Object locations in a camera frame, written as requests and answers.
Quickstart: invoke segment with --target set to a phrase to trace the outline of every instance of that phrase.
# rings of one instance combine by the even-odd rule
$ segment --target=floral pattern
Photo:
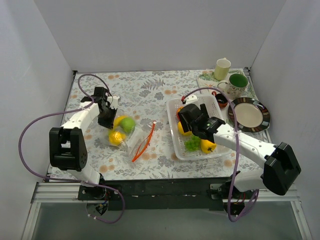
[[[234,73],[240,71],[244,74],[242,69],[230,69],[229,73],[233,71]],[[131,116],[142,128],[148,128],[149,130],[149,124],[152,121],[156,120],[157,123],[146,151],[138,160],[131,162],[124,151],[107,145],[108,130],[98,125],[97,121],[94,120],[84,133],[88,151],[87,164],[101,173],[106,180],[230,176],[236,158],[234,151],[227,156],[215,159],[181,161],[175,154],[168,122],[167,101],[172,98],[180,98],[191,90],[198,88],[198,76],[200,76],[200,80],[205,81],[199,81],[201,87],[205,85],[216,86],[217,80],[203,79],[202,77],[203,74],[208,73],[210,75],[212,72],[212,69],[208,69],[97,73],[100,78],[106,81],[112,95],[120,96],[118,115]],[[77,84],[79,76],[80,74],[75,76],[67,110],[78,108],[80,100],[84,96]],[[92,76],[84,77],[80,84],[90,94],[96,86],[103,86],[99,80]],[[250,85],[244,91],[244,95],[256,98],[251,84],[250,82]],[[222,114],[229,123],[226,111],[222,111]],[[66,114],[63,120],[67,121],[71,116],[72,113]],[[265,132],[248,134],[262,141],[268,141]],[[240,156],[238,166],[240,171],[252,171],[257,168],[258,166],[253,161],[242,155]],[[48,172],[52,177],[74,179],[72,175],[56,167],[49,167]]]

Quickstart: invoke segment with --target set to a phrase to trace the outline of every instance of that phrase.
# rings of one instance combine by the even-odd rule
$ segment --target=black and white robotic arm
[[[88,152],[83,133],[96,117],[99,125],[112,129],[119,97],[108,96],[104,87],[95,87],[92,97],[94,103],[90,107],[84,108],[92,101],[86,96],[79,106],[83,110],[76,112],[61,127],[50,130],[49,152],[53,167],[66,171],[83,182],[98,184],[101,175],[87,164]]]
[[[185,106],[178,113],[185,132],[212,143],[236,150],[236,134],[239,153],[254,161],[260,169],[238,172],[234,181],[235,192],[269,189],[277,195],[285,195],[301,172],[297,158],[290,145],[267,143],[235,130],[223,120],[209,117],[206,106],[199,104],[195,95],[185,99]]]

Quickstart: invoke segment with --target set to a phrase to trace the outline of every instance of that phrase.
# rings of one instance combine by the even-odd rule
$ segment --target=black plate rim
[[[250,97],[238,97],[235,100],[233,100],[231,104],[233,105],[233,107],[235,107],[235,106],[237,106],[239,104],[243,104],[243,103],[252,104],[255,107],[257,107],[260,110],[260,112],[262,113],[262,122],[259,126],[256,126],[256,127],[243,126],[242,124],[237,122],[238,128],[243,132],[251,132],[251,133],[257,133],[257,132],[267,130],[270,126],[270,113],[269,113],[268,109],[266,108],[266,106],[264,106],[261,102],[259,102],[259,100],[254,99],[254,98],[250,98]],[[234,114],[232,112],[230,105],[228,108],[228,117],[233,123],[235,123]]]

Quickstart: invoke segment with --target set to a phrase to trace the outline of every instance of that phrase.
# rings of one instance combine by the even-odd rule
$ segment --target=green apple
[[[126,117],[121,120],[120,126],[125,133],[129,134],[135,130],[136,122],[131,117]]]

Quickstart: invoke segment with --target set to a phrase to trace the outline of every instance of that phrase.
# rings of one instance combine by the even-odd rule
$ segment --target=white plastic basket
[[[209,117],[217,117],[224,119],[219,108],[216,98],[211,94],[200,94],[197,95],[199,104],[205,104],[206,110],[208,111]],[[183,136],[178,131],[178,117],[177,110],[182,106],[181,98],[170,99],[166,103],[166,109],[168,113],[169,125],[171,129],[172,141],[175,155],[178,159],[186,160],[203,160],[219,158],[223,155],[230,154],[232,150],[228,147],[217,145],[212,153],[206,154],[200,150],[187,151],[185,142],[190,140],[190,136]]]

